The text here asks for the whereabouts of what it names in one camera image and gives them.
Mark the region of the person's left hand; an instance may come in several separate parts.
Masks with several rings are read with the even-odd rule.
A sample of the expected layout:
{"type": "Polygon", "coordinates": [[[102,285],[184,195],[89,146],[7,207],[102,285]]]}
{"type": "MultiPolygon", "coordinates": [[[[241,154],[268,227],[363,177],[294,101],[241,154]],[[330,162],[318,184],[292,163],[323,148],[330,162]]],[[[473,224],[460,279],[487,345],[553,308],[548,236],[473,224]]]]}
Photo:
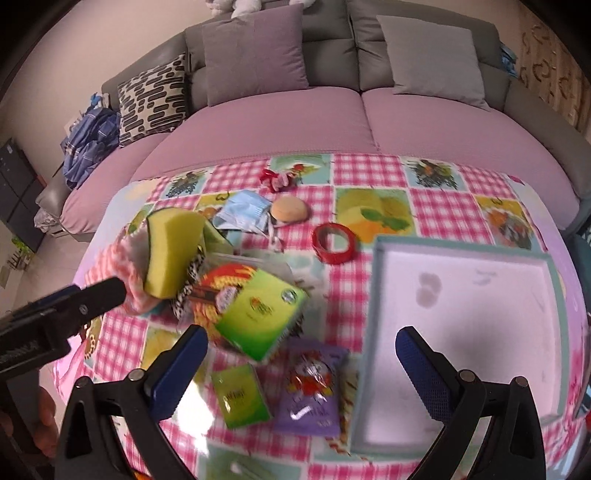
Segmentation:
{"type": "Polygon", "coordinates": [[[58,427],[55,420],[56,404],[47,390],[38,387],[38,416],[34,432],[32,434],[36,447],[48,458],[56,457],[58,446],[58,427]]]}

